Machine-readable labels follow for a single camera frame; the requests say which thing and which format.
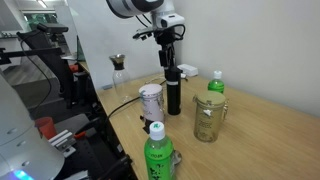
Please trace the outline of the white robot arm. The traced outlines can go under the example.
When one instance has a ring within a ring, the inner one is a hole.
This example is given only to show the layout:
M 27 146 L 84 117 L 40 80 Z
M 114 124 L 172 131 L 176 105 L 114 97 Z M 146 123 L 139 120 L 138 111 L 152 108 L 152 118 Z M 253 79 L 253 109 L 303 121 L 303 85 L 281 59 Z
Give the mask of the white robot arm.
M 106 0 L 111 12 L 119 18 L 128 19 L 138 15 L 151 15 L 151 26 L 140 29 L 134 39 L 153 35 L 161 46 L 160 64 L 164 68 L 175 65 L 174 42 L 183 39 L 176 27 L 184 27 L 185 18 L 175 12 L 173 0 Z

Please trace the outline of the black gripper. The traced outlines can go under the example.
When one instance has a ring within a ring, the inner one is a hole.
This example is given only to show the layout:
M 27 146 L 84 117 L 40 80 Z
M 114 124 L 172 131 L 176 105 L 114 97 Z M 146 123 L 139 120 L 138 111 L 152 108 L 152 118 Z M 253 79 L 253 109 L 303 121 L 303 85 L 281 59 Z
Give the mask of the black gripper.
M 173 46 L 173 36 L 165 33 L 158 38 L 155 38 L 158 45 L 161 46 L 159 50 L 160 65 L 162 67 L 171 67 L 174 65 L 174 46 Z

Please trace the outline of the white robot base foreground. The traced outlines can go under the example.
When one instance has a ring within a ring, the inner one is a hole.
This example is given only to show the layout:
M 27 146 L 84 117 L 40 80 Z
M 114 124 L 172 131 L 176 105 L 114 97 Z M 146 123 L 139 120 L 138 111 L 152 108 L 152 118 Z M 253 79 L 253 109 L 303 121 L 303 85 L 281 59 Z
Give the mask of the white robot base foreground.
M 40 135 L 17 92 L 0 76 L 0 180 L 53 180 L 64 160 Z

